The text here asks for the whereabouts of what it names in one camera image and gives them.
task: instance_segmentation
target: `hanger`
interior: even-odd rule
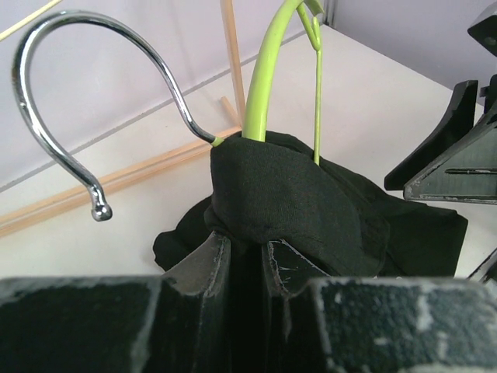
[[[196,124],[167,64],[145,39],[140,37],[126,25],[108,16],[83,11],[63,11],[45,17],[39,21],[31,27],[24,38],[21,39],[12,66],[12,84],[18,108],[30,129],[31,134],[35,137],[43,150],[86,187],[92,201],[93,218],[96,221],[106,221],[112,218],[113,212],[106,201],[102,185],[96,177],[72,157],[48,131],[47,126],[38,113],[30,86],[31,61],[33,60],[33,54],[41,40],[59,27],[74,23],[88,23],[105,27],[117,32],[119,35],[125,37],[131,43],[139,47],[161,72],[161,75],[176,102],[178,110],[181,113],[183,121],[193,134],[212,146],[219,145],[223,139],[206,132]]]
[[[304,4],[314,15],[311,25],[305,12]],[[321,98],[321,39],[319,22],[316,15],[324,10],[318,0],[286,0],[273,18],[262,42],[259,57],[255,64],[251,88],[248,93],[247,111],[242,136],[253,140],[264,141],[266,134],[267,110],[269,93],[276,67],[276,58],[280,49],[285,29],[290,22],[293,12],[297,10],[313,48],[318,55],[316,82],[316,114],[315,114],[315,162],[319,163],[319,132],[320,132],[320,98]],[[157,51],[140,35],[121,22],[95,12],[63,11],[47,16],[32,26],[21,39],[12,66],[12,85],[14,97],[31,134],[43,150],[55,162],[82,183],[89,192],[92,202],[92,216],[96,221],[106,221],[112,218],[112,208],[106,201],[102,185],[97,178],[82,164],[72,157],[51,135],[41,119],[30,87],[30,67],[33,54],[41,40],[52,31],[69,24],[88,23],[101,26],[117,32],[139,47],[161,72],[172,97],[178,107],[186,126],[198,138],[212,146],[218,146],[223,138],[216,137],[203,130],[193,119],[182,93],[169,70],[169,67]]]
[[[312,24],[305,11],[305,5],[311,11]],[[250,89],[247,96],[244,127],[242,136],[257,141],[265,141],[269,95],[273,84],[276,60],[280,51],[285,30],[291,17],[297,11],[304,24],[311,45],[317,54],[316,66],[316,100],[315,100],[315,141],[314,161],[319,164],[320,132],[321,132],[321,34],[317,15],[324,12],[319,0],[286,0],[281,6],[273,21],[269,25],[259,56],[255,63]]]
[[[497,57],[497,3],[467,30]],[[447,200],[497,204],[497,75],[483,87],[483,115],[476,125],[478,81],[454,87],[442,120],[432,134],[384,180],[386,190],[404,190],[406,200]]]

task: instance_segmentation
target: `hook ball tip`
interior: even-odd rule
[[[112,208],[108,204],[101,204],[92,209],[92,216],[96,221],[109,220],[112,215]]]

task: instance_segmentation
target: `green plastic hanger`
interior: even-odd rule
[[[312,23],[308,18],[304,5],[309,8],[313,15]],[[280,52],[285,30],[296,10],[304,24],[305,31],[311,41],[312,47],[317,54],[314,161],[318,165],[321,138],[322,55],[321,33],[317,15],[324,12],[319,0],[286,0],[274,16],[273,21],[271,21],[271,24],[266,31],[266,35],[264,36],[257,62],[255,63],[247,96],[247,108],[245,111],[242,136],[256,141],[265,141],[266,139],[269,95],[273,85],[276,60],[278,58],[278,53]]]

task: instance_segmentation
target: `white surface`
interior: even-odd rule
[[[339,32],[450,89],[495,74],[495,57],[467,33],[495,0],[336,1]]]
[[[0,2],[0,31],[47,2]],[[280,4],[234,1],[242,60],[257,54]],[[46,14],[65,9],[100,12],[131,27],[165,59],[182,91],[229,68],[220,0],[64,0]],[[296,13],[287,37],[302,29]],[[31,138],[12,94],[12,59],[26,31],[0,43],[0,187],[50,161]],[[31,76],[43,119],[68,149],[171,98],[141,51],[116,33],[90,25],[50,34],[35,53]]]
[[[449,89],[323,26],[322,154],[378,185],[438,124]],[[248,85],[253,63],[243,68]],[[306,36],[282,47],[273,84],[269,129],[312,144],[315,54]],[[229,76],[186,97],[209,131],[231,125],[219,98],[231,97]],[[173,105],[78,154],[97,176],[195,140]],[[0,194],[0,213],[77,183],[58,166]],[[209,157],[184,163],[109,196],[112,220],[96,223],[89,205],[0,239],[0,276],[159,274],[152,243],[211,193]],[[469,219],[457,270],[468,275],[496,246],[493,206],[441,204]]]

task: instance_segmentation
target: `white wall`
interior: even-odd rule
[[[332,1],[338,31],[450,89],[495,74],[497,59],[467,34],[495,0]]]
[[[258,52],[281,1],[234,0],[242,60]],[[0,31],[47,2],[2,2]],[[50,12],[63,9],[101,12],[130,26],[165,59],[183,91],[229,68],[219,0],[64,0]],[[301,30],[295,16],[287,37]],[[12,94],[12,57],[24,32],[0,43],[4,189],[50,161],[28,132]],[[32,83],[45,123],[69,150],[171,98],[159,73],[135,46],[89,25],[65,26],[43,41],[33,61]]]

